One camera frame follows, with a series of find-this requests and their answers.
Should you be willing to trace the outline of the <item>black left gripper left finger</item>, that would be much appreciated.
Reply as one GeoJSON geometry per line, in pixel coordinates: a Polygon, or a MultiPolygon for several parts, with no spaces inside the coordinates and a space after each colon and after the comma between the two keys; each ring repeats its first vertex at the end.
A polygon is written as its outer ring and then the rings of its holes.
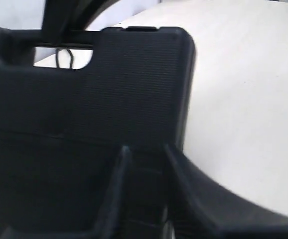
{"type": "Polygon", "coordinates": [[[122,146],[114,162],[112,175],[105,188],[104,196],[97,210],[91,228],[75,232],[25,232],[8,227],[1,239],[112,239],[121,219],[125,179],[131,164],[132,153],[128,146],[122,146]]]}

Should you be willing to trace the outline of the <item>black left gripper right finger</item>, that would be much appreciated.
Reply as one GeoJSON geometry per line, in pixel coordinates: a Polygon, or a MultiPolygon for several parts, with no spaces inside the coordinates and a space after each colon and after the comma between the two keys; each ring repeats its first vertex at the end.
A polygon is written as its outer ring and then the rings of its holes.
{"type": "Polygon", "coordinates": [[[180,150],[165,146],[170,220],[177,239],[288,239],[288,216],[222,187],[180,150]]]}

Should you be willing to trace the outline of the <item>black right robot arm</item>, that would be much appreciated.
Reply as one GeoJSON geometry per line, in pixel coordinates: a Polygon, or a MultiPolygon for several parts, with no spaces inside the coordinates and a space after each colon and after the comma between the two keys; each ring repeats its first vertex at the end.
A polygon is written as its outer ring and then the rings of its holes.
{"type": "Polygon", "coordinates": [[[85,30],[115,0],[46,0],[41,37],[60,43],[69,32],[85,30]]]}

